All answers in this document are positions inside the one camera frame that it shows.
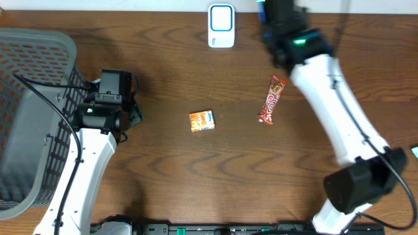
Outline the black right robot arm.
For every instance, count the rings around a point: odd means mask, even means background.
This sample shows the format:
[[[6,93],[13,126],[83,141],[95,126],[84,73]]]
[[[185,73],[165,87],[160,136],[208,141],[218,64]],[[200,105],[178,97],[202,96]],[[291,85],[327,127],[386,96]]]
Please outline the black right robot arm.
[[[364,114],[336,57],[336,43],[308,23],[294,1],[259,2],[263,41],[274,66],[287,71],[327,133],[339,171],[326,176],[327,195],[313,217],[316,234],[345,234],[382,197],[403,185],[407,157],[391,148]]]

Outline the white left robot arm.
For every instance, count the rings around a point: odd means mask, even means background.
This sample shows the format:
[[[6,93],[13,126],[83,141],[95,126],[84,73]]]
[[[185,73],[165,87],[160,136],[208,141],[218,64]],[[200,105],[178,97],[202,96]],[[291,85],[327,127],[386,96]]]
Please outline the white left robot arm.
[[[103,174],[127,130],[142,120],[136,75],[104,69],[71,122],[71,144],[54,197],[35,234],[90,234]]]

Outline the small orange snack box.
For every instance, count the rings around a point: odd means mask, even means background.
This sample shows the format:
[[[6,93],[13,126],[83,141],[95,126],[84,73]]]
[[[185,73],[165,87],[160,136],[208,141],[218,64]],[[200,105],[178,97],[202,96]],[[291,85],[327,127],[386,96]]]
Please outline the small orange snack box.
[[[189,120],[191,124],[191,131],[193,133],[214,129],[216,126],[213,112],[211,110],[192,113],[189,115]]]

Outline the red chocolate bar wrapper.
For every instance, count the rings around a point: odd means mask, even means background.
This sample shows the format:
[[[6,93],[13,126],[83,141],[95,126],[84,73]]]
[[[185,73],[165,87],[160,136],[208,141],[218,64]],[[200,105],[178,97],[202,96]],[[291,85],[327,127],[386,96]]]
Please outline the red chocolate bar wrapper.
[[[272,114],[279,101],[281,94],[285,88],[287,81],[277,77],[276,75],[272,75],[272,79],[270,81],[269,89],[266,94],[266,99],[263,104],[263,109],[259,114],[259,121],[262,123],[266,123],[267,125],[273,125]]]

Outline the light green tissue pack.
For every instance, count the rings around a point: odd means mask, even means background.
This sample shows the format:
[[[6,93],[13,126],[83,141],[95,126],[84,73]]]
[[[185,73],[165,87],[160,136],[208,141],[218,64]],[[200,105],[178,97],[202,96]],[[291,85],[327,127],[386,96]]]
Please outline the light green tissue pack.
[[[418,147],[413,147],[411,148],[412,153],[414,154],[414,156],[418,159]]]

